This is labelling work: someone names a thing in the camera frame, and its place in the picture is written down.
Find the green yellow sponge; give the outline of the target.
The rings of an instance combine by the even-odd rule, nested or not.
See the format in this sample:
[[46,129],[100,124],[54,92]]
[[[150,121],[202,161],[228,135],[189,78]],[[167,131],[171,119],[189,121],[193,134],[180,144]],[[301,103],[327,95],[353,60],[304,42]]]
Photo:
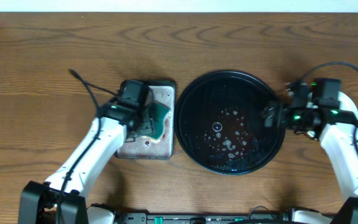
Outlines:
[[155,140],[159,140],[164,133],[164,122],[167,114],[170,112],[170,108],[158,102],[152,103],[150,107],[150,116],[153,119],[153,131],[149,134],[149,137]]

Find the light blue plate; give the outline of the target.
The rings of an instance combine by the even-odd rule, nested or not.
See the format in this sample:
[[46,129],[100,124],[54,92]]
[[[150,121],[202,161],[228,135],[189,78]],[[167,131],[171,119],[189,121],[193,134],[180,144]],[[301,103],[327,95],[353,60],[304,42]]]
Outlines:
[[356,104],[343,92],[339,92],[338,100],[340,101],[340,110],[353,112],[355,118],[358,120],[358,109]]

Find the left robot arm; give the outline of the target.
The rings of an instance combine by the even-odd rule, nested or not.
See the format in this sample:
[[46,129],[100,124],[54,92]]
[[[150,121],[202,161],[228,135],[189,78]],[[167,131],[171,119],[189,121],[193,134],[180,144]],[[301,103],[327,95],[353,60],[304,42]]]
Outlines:
[[104,205],[87,207],[86,199],[110,158],[136,137],[164,127],[168,110],[106,103],[66,162],[44,183],[30,181],[21,193],[19,223],[114,223],[116,213]]

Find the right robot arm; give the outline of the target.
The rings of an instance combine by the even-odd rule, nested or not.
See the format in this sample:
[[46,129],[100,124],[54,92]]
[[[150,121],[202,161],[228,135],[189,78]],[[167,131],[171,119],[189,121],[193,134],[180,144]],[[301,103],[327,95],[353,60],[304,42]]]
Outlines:
[[358,223],[358,110],[339,90],[295,93],[290,105],[271,101],[263,110],[266,127],[306,133],[328,155],[344,204],[333,218],[294,208],[289,223]]

